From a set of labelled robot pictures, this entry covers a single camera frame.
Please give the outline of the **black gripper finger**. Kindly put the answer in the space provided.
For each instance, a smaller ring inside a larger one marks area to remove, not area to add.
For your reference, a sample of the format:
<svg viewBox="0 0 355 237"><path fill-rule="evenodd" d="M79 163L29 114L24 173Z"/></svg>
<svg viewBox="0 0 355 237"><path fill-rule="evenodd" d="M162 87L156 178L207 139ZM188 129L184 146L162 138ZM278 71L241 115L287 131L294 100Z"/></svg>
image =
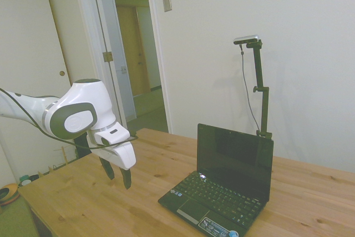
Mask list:
<svg viewBox="0 0 355 237"><path fill-rule="evenodd" d="M120 168L120 171L123 177L124 186L126 189L129 189L131 187L131 170Z"/></svg>
<svg viewBox="0 0 355 237"><path fill-rule="evenodd" d="M112 168L110 162L105 160L104 158L101 158L101 157L99 159L100 159L100 162L105 170L106 175L108 176L108 178L110 180L113 180L115 178L115 174L114 174L114 171L113 171L113 168Z"/></svg>

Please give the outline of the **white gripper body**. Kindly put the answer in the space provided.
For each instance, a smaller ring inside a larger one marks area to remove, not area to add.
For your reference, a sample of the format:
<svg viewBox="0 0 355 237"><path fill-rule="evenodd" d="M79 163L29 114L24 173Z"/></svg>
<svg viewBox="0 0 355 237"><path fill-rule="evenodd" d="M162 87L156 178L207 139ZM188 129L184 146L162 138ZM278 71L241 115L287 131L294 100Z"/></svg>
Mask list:
<svg viewBox="0 0 355 237"><path fill-rule="evenodd" d="M117 165L120 168L130 169L136 163L136 157L134 153L133 146L130 141L128 141L129 134L119 134L119 133L95 133L93 137L87 136L87 141L91 152L95 155L104 158L105 160ZM102 139L105 139L109 145L115 143L121 143L119 145L114 145L106 148L99 148L99 145L103 144Z"/></svg>

